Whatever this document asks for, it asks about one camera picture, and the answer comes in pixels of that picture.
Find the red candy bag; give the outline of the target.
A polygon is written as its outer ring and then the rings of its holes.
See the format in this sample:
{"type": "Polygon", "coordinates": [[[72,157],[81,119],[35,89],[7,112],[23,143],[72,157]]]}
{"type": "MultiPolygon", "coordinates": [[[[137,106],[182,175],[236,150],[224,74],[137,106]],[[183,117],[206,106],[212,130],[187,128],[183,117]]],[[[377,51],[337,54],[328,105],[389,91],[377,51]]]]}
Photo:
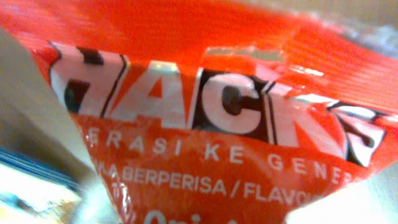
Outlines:
{"type": "Polygon", "coordinates": [[[2,1],[123,223],[282,223],[397,160],[397,49],[234,1],[2,1]]]}

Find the cream blue snack bag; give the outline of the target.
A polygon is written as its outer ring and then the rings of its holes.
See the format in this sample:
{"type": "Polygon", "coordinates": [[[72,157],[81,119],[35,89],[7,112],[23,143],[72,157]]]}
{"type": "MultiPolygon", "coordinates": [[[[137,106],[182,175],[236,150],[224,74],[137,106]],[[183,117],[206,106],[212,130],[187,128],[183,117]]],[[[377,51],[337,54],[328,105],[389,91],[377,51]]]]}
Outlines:
{"type": "Polygon", "coordinates": [[[1,224],[71,223],[80,189],[60,170],[1,149],[1,224]]]}

